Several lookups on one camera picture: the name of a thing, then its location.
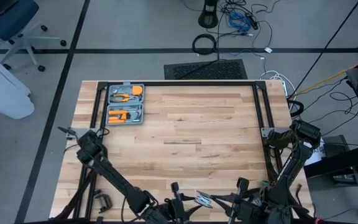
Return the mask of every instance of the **tool case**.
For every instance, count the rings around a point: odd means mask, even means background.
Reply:
[[[142,124],[144,116],[143,84],[111,85],[106,112],[106,125]]]

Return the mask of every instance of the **white trash bin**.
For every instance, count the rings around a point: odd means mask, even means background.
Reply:
[[[0,113],[13,119],[32,114],[29,94],[30,90],[0,64]]]

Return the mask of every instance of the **floor mat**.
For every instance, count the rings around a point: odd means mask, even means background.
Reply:
[[[241,80],[248,79],[241,59],[164,65],[166,80]]]

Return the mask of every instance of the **gray floor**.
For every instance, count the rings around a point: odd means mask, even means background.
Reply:
[[[70,45],[84,0],[37,0],[40,11],[31,23],[42,21],[49,26],[45,35],[59,36]],[[187,0],[189,7],[200,7],[202,1]],[[273,0],[248,1],[271,6]],[[271,47],[323,48],[356,0],[282,0],[273,13],[257,16],[272,26]],[[78,49],[162,49],[190,48],[193,39],[205,30],[196,20],[199,12],[187,9],[180,0],[91,0],[78,41]],[[221,24],[220,32],[232,29]],[[255,47],[265,47],[270,31],[262,24]],[[253,37],[226,38],[220,47],[251,47]],[[39,49],[60,49],[58,42],[37,43]],[[344,27],[328,46],[329,48],[358,47],[358,7]],[[35,112],[22,120],[11,120],[0,114],[0,223],[13,223],[29,178],[35,154],[44,131],[59,81],[65,54],[37,55],[39,63],[46,66],[40,73],[31,65],[28,55],[15,55],[8,63],[12,73],[32,91]],[[294,85],[299,84],[318,54],[264,54],[266,69],[286,75]],[[263,61],[253,54],[237,56],[222,54],[222,58],[241,58],[249,79],[258,79],[263,72]],[[35,186],[26,221],[46,220],[56,187],[65,138],[57,126],[69,126],[82,80],[161,80],[163,65],[214,60],[215,55],[196,54],[75,54],[67,83],[58,107],[50,140]],[[323,54],[300,89],[327,78],[340,70],[358,63],[358,54]],[[346,84],[336,88],[349,96],[354,93]],[[310,104],[322,91],[301,95],[305,105]],[[328,96],[305,111],[306,121],[348,107],[348,102],[337,102]],[[323,133],[328,132],[351,115],[332,114],[315,122]],[[358,144],[358,118],[340,127],[330,135],[345,135],[349,143]],[[330,217],[349,208],[358,209],[358,188],[337,188],[326,177],[308,180],[317,216]],[[358,223],[358,210],[333,218],[334,221]]]

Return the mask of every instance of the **wooden table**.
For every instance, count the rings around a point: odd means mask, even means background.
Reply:
[[[73,128],[90,126],[97,84],[97,81],[82,83]],[[281,83],[267,81],[267,91],[275,126],[289,127],[291,117]],[[262,94],[259,96],[264,112]],[[104,97],[101,99],[96,127]],[[110,134],[104,137],[103,144],[113,166],[132,185],[148,190],[159,202],[173,198],[170,184],[175,181],[182,193],[194,196],[195,189],[218,195],[236,192],[238,177],[249,179],[249,188],[259,187],[268,179],[250,86],[147,86],[144,105],[142,125],[107,126]],[[68,141],[67,146],[72,144],[73,141]],[[75,148],[64,155],[51,217],[61,212],[77,190],[81,163]],[[283,162],[289,153],[289,149],[284,150]],[[313,214],[303,170],[291,186],[294,196],[298,184],[302,185],[299,193],[302,205]],[[123,196],[103,177],[98,177],[96,188],[111,196],[114,208],[99,214],[99,203],[94,201],[92,219],[102,215],[104,220],[120,220]],[[81,217],[85,214],[86,196]],[[187,208],[194,205],[186,202]],[[134,214],[126,204],[124,219],[132,218]],[[216,205],[213,209],[199,209],[191,219],[227,221],[227,216]]]

